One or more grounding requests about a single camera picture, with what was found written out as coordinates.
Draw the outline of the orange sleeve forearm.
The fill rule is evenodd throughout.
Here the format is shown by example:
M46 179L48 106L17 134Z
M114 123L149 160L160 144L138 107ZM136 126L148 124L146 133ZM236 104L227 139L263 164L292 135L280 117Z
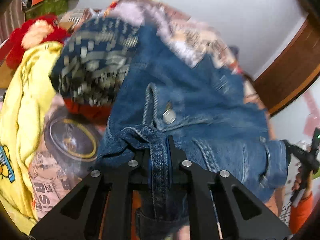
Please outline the orange sleeve forearm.
M293 234L297 233L312 212L313 194L300 200L296 207L291 207L289 228Z

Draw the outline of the person's right hand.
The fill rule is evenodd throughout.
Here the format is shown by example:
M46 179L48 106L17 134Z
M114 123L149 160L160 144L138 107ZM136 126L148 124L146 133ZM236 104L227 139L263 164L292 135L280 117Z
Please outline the person's right hand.
M296 191L300 188L300 185L303 181L302 180L302 173L303 173L303 168L299 167L298 173L296 174L295 182L292 187L292 191ZM312 193L312 175L313 175L313 172L310 172L308 178L304 180L305 181L305 189L304 189L304 193L301 197L301 200L308 198L310 196L310 194Z

